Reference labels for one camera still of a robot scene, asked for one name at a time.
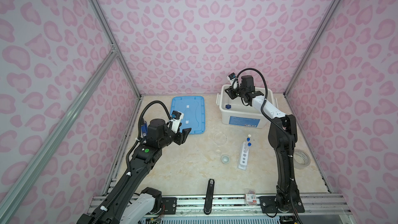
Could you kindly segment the clear glass petri dish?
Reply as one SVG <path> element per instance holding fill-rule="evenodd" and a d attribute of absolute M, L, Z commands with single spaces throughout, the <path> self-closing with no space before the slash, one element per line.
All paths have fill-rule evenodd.
<path fill-rule="evenodd" d="M 223 146 L 228 142 L 228 137 L 223 132 L 216 132 L 213 135 L 213 140 L 217 146 Z"/>

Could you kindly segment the small white ceramic crucible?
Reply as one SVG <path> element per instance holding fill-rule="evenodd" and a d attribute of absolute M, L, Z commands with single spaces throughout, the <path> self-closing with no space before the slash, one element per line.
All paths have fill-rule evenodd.
<path fill-rule="evenodd" d="M 229 157 L 228 155 L 222 155 L 222 156 L 221 156 L 221 162 L 222 162 L 223 164 L 228 164 L 228 163 L 230 163 L 230 157 Z"/>

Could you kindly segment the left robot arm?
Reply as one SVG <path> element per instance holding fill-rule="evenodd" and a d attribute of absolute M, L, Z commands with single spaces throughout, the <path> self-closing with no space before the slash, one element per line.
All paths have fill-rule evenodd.
<path fill-rule="evenodd" d="M 138 186 L 153 169 L 162 156 L 162 149 L 172 143 L 183 144 L 191 132 L 190 128 L 180 129 L 181 124 L 172 120 L 153 119 L 148 126 L 144 142 L 134 150 L 127 161 L 127 169 L 112 192 L 92 214 L 83 214 L 79 224 L 119 224 L 127 204 Z"/>

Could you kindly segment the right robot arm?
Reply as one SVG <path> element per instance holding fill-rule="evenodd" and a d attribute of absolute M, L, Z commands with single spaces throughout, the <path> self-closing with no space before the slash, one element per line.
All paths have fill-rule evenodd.
<path fill-rule="evenodd" d="M 251 75 L 238 77 L 232 73 L 228 75 L 231 83 L 225 93 L 231 100 L 241 100 L 255 108 L 270 122 L 268 141 L 276 155 L 278 181 L 276 186 L 276 209 L 280 212 L 292 212 L 294 215 L 304 212 L 300 191 L 297 187 L 294 173 L 294 149 L 297 142 L 296 118 L 287 115 L 270 103 L 267 99 L 268 91 L 258 91 Z"/>

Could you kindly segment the white plastic storage bin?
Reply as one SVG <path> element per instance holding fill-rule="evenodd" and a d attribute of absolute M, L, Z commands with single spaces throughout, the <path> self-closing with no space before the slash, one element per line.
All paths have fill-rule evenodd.
<path fill-rule="evenodd" d="M 221 112 L 221 122 L 223 124 L 259 129 L 270 125 L 270 122 L 260 111 L 256 110 L 254 107 L 245 106 L 244 103 L 241 102 L 240 97 L 233 100 L 230 99 L 224 91 L 228 87 L 229 85 L 223 85 L 216 99 L 216 104 L 219 106 Z M 232 106 L 231 109 L 226 109 L 227 104 Z"/>

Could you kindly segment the blue plastic bin lid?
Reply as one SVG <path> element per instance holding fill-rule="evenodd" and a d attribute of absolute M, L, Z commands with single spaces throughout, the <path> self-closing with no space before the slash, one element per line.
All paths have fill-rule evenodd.
<path fill-rule="evenodd" d="M 177 96 L 172 99 L 171 112 L 184 114 L 181 128 L 191 128 L 191 134 L 205 132 L 205 101 L 202 96 Z"/>

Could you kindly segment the white test tube rack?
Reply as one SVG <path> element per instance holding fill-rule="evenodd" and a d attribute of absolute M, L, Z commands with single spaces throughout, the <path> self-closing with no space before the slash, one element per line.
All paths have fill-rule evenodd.
<path fill-rule="evenodd" d="M 238 160 L 238 168 L 240 170 L 246 170 L 248 164 L 249 153 L 246 153 L 246 142 L 243 142 L 240 148 L 239 160 Z"/>

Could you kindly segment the black stapler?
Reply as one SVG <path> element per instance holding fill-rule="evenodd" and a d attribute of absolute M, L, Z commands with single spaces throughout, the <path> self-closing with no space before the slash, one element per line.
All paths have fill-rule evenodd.
<path fill-rule="evenodd" d="M 208 185 L 207 185 L 207 190 L 206 190 L 204 209 L 203 209 L 205 215 L 209 215 L 211 213 L 212 201 L 213 201 L 213 196 L 214 196 L 214 188 L 215 188 L 215 180 L 209 179 Z"/>

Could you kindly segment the staples box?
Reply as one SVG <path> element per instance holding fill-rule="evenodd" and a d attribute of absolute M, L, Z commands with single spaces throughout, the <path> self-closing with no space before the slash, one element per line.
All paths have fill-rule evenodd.
<path fill-rule="evenodd" d="M 246 205 L 257 205 L 257 197 L 254 189 L 245 189 L 245 203 Z"/>

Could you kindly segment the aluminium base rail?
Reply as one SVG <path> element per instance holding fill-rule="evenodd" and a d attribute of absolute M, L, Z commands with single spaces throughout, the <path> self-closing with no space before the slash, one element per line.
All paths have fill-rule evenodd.
<path fill-rule="evenodd" d="M 302 194 L 298 215 L 283 213 L 271 203 L 270 194 L 257 195 L 257 204 L 244 194 L 214 195 L 211 213 L 205 214 L 205 195 L 165 195 L 161 209 L 133 217 L 125 212 L 122 224 L 354 224 L 353 212 L 341 194 Z"/>

